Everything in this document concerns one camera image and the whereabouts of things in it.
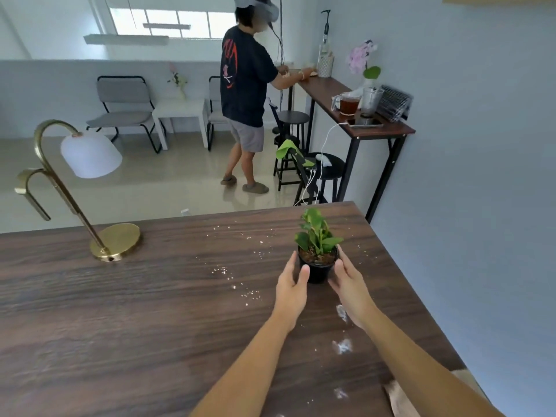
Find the person's right hand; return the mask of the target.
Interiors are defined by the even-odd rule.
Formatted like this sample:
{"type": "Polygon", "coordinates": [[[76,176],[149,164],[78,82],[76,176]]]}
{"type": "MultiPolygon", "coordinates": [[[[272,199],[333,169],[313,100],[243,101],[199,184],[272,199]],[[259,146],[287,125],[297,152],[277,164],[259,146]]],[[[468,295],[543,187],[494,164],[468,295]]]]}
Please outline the person's right hand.
{"type": "Polygon", "coordinates": [[[372,318],[378,312],[369,290],[365,284],[363,275],[355,268],[351,260],[344,253],[340,245],[337,245],[339,258],[333,266],[333,276],[343,286],[343,295],[338,295],[339,300],[353,323],[370,335],[372,318]]]}

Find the green plant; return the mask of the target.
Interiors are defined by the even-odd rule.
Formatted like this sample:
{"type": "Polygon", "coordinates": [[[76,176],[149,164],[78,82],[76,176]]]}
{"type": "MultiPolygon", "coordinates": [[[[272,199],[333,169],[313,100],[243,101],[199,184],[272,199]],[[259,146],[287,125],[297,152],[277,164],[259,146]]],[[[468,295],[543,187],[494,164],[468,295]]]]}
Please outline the green plant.
{"type": "Polygon", "coordinates": [[[337,248],[344,238],[332,234],[330,227],[316,207],[304,210],[301,231],[295,235],[300,266],[309,266],[310,284],[322,284],[339,258],[337,248]]]}

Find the person's left forearm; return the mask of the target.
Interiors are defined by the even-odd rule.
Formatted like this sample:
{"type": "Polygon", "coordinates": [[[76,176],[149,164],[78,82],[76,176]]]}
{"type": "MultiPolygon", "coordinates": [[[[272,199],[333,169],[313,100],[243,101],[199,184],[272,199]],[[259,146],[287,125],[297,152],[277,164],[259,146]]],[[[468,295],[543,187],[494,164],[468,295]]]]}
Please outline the person's left forearm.
{"type": "Polygon", "coordinates": [[[260,417],[297,317],[274,312],[189,417],[260,417]]]}

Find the black round stool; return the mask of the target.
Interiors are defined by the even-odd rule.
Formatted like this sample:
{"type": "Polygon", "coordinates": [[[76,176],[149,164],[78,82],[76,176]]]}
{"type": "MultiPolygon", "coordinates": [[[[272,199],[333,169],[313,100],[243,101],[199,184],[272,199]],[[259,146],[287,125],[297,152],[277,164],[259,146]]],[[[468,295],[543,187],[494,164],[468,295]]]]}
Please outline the black round stool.
{"type": "MultiPolygon", "coordinates": [[[[279,154],[283,151],[283,149],[281,149],[281,146],[284,142],[286,142],[288,145],[295,145],[296,148],[300,148],[299,138],[294,137],[292,135],[289,135],[285,138],[282,138],[282,136],[277,136],[274,139],[274,144],[277,146],[276,154],[279,154]]],[[[298,185],[300,183],[299,180],[298,181],[286,181],[286,182],[282,181],[283,173],[286,172],[286,171],[295,171],[297,173],[297,175],[299,175],[295,164],[293,163],[293,165],[291,167],[289,167],[288,165],[290,163],[293,163],[293,158],[291,156],[288,156],[287,154],[284,154],[282,158],[279,158],[278,156],[276,157],[273,176],[277,175],[278,178],[279,178],[279,182],[278,182],[278,186],[277,186],[277,190],[279,192],[281,191],[282,186],[288,186],[288,185],[292,185],[292,184],[298,185]]]]}
{"type": "MultiPolygon", "coordinates": [[[[315,160],[316,154],[318,153],[309,153],[305,158],[315,160]]],[[[304,168],[305,176],[299,172],[301,183],[296,195],[296,204],[333,203],[337,201],[339,183],[343,176],[345,162],[335,155],[325,155],[332,161],[332,167],[321,168],[316,163],[314,167],[304,168]],[[325,196],[325,187],[328,182],[331,183],[330,200],[325,196]]]]}
{"type": "Polygon", "coordinates": [[[274,145],[279,147],[285,140],[291,140],[294,144],[305,149],[305,125],[309,122],[309,116],[301,111],[272,111],[276,120],[278,133],[274,139],[274,145]]]}

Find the green cloth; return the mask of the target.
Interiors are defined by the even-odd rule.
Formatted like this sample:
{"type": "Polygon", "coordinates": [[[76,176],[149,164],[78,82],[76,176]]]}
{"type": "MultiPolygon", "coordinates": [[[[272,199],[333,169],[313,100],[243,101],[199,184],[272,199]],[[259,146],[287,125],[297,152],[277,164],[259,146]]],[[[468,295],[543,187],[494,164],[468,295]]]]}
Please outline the green cloth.
{"type": "Polygon", "coordinates": [[[276,151],[276,159],[284,160],[288,155],[289,151],[293,151],[294,159],[300,159],[302,166],[305,168],[314,167],[316,165],[315,160],[309,160],[304,157],[302,151],[296,146],[296,144],[289,139],[284,140],[282,145],[278,147],[276,151]]]}

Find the pitcher of brown tea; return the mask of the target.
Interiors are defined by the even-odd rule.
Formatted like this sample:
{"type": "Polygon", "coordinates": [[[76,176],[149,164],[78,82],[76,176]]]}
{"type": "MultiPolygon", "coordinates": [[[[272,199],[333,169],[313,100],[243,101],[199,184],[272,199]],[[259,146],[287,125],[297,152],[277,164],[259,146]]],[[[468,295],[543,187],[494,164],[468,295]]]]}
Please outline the pitcher of brown tea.
{"type": "Polygon", "coordinates": [[[338,111],[342,116],[352,117],[358,111],[360,100],[361,96],[356,96],[351,92],[344,92],[332,99],[331,108],[334,111],[338,111]]]}

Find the tall brown bar table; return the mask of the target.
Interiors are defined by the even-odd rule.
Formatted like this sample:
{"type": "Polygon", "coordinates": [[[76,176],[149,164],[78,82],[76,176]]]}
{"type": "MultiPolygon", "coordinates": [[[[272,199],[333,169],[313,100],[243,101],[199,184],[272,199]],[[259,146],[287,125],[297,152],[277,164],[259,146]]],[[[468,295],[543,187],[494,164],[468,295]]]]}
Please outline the tall brown bar table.
{"type": "MultiPolygon", "coordinates": [[[[346,117],[342,116],[339,111],[332,109],[334,105],[332,99],[334,96],[338,96],[341,93],[349,92],[350,89],[346,85],[332,77],[324,78],[312,76],[301,81],[299,86],[310,98],[308,142],[311,140],[316,105],[318,105],[336,124],[340,124],[341,127],[344,127],[346,117]]],[[[365,215],[368,223],[372,222],[407,136],[416,133],[412,127],[408,126],[402,120],[395,123],[389,122],[380,114],[378,114],[377,119],[383,124],[382,127],[359,129],[347,127],[344,129],[344,133],[350,137],[350,145],[335,199],[335,202],[344,201],[360,143],[364,140],[386,140],[388,143],[389,155],[365,215]]]]}

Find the clear plastic jug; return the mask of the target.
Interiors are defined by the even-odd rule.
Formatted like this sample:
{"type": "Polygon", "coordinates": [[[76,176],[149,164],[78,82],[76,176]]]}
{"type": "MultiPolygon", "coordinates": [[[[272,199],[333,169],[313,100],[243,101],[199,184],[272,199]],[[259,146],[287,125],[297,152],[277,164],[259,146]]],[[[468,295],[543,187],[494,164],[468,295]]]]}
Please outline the clear plastic jug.
{"type": "Polygon", "coordinates": [[[360,115],[362,118],[371,118],[376,112],[384,94],[382,87],[365,87],[360,99],[360,115]]]}

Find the black ribbed rack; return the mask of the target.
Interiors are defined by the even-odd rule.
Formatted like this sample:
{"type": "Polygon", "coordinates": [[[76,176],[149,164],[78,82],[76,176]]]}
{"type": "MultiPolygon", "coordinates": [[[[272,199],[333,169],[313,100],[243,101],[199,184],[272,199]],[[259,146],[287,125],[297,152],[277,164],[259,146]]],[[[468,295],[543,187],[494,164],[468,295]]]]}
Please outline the black ribbed rack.
{"type": "Polygon", "coordinates": [[[407,121],[413,104],[413,95],[391,85],[383,84],[376,112],[391,123],[407,121]]]}

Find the white side table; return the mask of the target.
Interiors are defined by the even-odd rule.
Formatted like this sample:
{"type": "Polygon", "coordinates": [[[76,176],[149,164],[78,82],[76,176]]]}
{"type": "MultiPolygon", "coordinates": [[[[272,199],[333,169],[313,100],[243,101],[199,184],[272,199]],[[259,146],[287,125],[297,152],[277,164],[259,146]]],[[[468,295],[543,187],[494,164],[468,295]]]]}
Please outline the white side table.
{"type": "Polygon", "coordinates": [[[157,101],[152,112],[153,122],[161,143],[161,148],[168,150],[166,133],[162,128],[162,119],[172,118],[197,118],[203,137],[203,144],[209,148],[209,136],[207,134],[208,115],[204,99],[162,99],[157,101]]]}

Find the vase with flower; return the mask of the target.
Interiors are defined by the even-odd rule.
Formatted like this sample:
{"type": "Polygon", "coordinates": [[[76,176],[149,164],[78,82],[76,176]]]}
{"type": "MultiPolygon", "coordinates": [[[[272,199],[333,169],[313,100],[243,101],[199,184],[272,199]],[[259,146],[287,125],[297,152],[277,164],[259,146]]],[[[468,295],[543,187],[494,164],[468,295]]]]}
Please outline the vase with flower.
{"type": "Polygon", "coordinates": [[[171,77],[167,80],[167,83],[172,84],[176,88],[178,96],[181,99],[186,99],[184,88],[188,83],[187,79],[180,74],[177,67],[173,63],[169,64],[169,68],[171,77]]]}

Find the pink orchid plant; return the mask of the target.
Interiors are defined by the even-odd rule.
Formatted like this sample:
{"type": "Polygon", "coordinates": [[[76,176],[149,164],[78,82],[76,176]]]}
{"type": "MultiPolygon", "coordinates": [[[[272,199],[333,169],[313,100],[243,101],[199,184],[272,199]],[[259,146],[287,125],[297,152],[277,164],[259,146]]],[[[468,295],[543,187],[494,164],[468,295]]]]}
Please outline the pink orchid plant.
{"type": "Polygon", "coordinates": [[[365,88],[378,87],[381,67],[374,63],[370,63],[373,53],[375,53],[378,48],[378,43],[368,39],[352,48],[346,60],[351,74],[363,78],[363,87],[365,88]]]}

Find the bottle with black pump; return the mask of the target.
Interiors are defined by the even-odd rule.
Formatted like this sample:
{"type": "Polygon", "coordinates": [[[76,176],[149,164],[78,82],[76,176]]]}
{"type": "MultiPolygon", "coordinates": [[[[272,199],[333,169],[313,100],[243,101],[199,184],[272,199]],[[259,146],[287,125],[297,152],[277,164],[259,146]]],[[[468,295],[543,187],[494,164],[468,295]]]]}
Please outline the bottle with black pump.
{"type": "Polygon", "coordinates": [[[323,29],[323,40],[319,48],[319,56],[325,56],[329,54],[329,17],[331,9],[321,11],[321,14],[326,14],[326,21],[323,29]]]}

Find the window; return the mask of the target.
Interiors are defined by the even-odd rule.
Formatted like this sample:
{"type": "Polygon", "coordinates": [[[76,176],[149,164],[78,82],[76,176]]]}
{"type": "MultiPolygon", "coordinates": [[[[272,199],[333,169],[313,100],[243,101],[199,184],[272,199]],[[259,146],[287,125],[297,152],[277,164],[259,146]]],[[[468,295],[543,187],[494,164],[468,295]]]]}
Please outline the window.
{"type": "Polygon", "coordinates": [[[119,35],[167,36],[170,39],[222,39],[237,24],[234,13],[110,8],[119,35]]]}

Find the grey chair with black frame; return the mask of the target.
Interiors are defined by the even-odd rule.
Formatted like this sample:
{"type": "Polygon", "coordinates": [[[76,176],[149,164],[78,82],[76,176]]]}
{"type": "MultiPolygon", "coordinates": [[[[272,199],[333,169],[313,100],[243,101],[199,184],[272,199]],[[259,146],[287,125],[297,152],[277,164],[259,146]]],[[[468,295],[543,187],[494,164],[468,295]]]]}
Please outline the grey chair with black frame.
{"type": "Polygon", "coordinates": [[[209,77],[209,98],[208,98],[208,105],[209,105],[209,112],[208,112],[208,121],[207,121],[207,149],[211,151],[212,149],[212,142],[213,137],[215,134],[215,125],[225,125],[226,118],[222,113],[222,104],[221,104],[221,79],[219,76],[211,76],[209,77]]]}
{"type": "Polygon", "coordinates": [[[105,112],[87,121],[86,129],[100,132],[113,128],[114,142],[120,135],[120,128],[142,128],[156,154],[162,150],[153,139],[156,129],[152,113],[155,106],[151,99],[146,80],[142,76],[99,76],[96,80],[98,98],[105,112]]]}

